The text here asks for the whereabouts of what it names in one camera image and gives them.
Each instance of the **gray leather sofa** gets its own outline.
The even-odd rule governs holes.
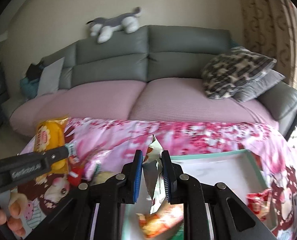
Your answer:
[[[148,121],[265,122],[285,135],[297,112],[297,90],[281,82],[257,100],[207,99],[202,68],[232,47],[229,31],[143,26],[98,44],[79,40],[44,57],[65,57],[59,91],[3,104],[14,130],[34,135],[42,119],[72,117]]]

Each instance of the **blue cloth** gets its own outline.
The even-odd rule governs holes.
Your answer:
[[[21,93],[27,99],[33,99],[37,95],[39,81],[40,81],[40,79],[34,79],[32,81],[29,81],[29,79],[27,77],[21,79],[19,81]]]

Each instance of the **throw pillow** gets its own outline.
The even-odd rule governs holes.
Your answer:
[[[238,102],[252,100],[275,86],[284,78],[282,74],[270,69],[264,77],[258,81],[251,81],[246,87],[239,90],[233,98]]]
[[[249,51],[244,47],[232,48],[220,54],[204,67],[202,79],[208,98],[229,98],[250,81],[265,75],[276,59]]]
[[[63,68],[64,58],[61,58],[43,69],[38,84],[37,96],[51,94],[58,90],[59,78]]]

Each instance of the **food packet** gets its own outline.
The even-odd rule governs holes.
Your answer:
[[[84,171],[84,164],[77,157],[77,152],[75,149],[74,142],[69,142],[65,144],[65,147],[68,150],[68,176],[67,181],[77,187],[81,180],[82,174]]]
[[[64,129],[68,118],[50,119],[41,122],[36,129],[35,152],[43,152],[65,144]],[[52,173],[68,173],[67,159],[55,162],[51,166]]]
[[[153,135],[143,161],[143,173],[147,191],[152,199],[150,214],[155,213],[166,197],[161,160],[163,148]]]
[[[105,157],[111,153],[111,150],[93,150],[88,153],[84,160],[84,179],[92,181],[100,172],[101,165]]]
[[[115,173],[111,172],[111,171],[100,171],[98,172],[94,178],[92,179],[92,181],[90,182],[90,186],[93,185],[98,185],[101,183],[106,182],[110,177],[114,176]]]
[[[269,213],[272,198],[272,189],[267,188],[263,192],[250,193],[246,195],[248,200],[248,208],[258,217],[262,222],[266,219]]]
[[[183,221],[184,206],[183,204],[165,203],[153,215],[137,213],[137,216],[145,238],[153,238]]]

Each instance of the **patterned curtain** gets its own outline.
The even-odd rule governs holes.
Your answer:
[[[274,70],[297,89],[297,9],[290,0],[241,0],[245,47],[277,59]]]

